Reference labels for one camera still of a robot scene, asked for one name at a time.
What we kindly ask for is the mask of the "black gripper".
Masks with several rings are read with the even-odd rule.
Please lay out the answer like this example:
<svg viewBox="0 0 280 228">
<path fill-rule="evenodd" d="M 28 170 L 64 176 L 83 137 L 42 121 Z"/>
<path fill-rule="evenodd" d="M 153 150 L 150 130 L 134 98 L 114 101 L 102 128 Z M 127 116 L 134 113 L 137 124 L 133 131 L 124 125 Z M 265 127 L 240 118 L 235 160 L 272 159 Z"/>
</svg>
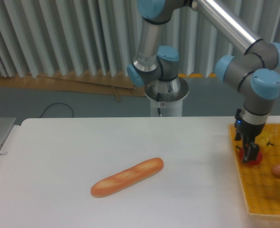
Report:
<svg viewBox="0 0 280 228">
<path fill-rule="evenodd" d="M 236 120 L 234 123 L 236 128 L 235 141 L 240 141 L 242 139 L 243 145 L 243 163 L 248 163 L 257 159 L 259 153 L 259 145 L 255 143 L 254 138 L 258 136 L 265 124 L 251 124 L 244 120 Z"/>
</svg>

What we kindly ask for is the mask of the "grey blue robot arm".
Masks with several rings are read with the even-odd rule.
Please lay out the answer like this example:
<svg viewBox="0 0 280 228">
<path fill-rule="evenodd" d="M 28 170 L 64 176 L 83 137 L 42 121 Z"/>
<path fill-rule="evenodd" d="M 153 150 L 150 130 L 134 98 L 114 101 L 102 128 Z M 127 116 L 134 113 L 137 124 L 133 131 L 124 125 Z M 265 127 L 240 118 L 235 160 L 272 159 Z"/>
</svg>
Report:
<svg viewBox="0 0 280 228">
<path fill-rule="evenodd" d="M 267 43 L 249 29 L 218 0 L 139 0 L 143 18 L 139 49 L 127 73 L 137 87 L 144 87 L 152 116 L 181 116 L 182 102 L 189 87 L 178 78 L 178 51 L 160 44 L 163 27 L 175 10 L 190 7 L 243 52 L 242 57 L 223 56 L 214 67 L 215 75 L 245 98 L 235 114 L 237 141 L 242 142 L 244 163 L 258 159 L 256 137 L 262 132 L 280 93 L 280 44 Z"/>
</svg>

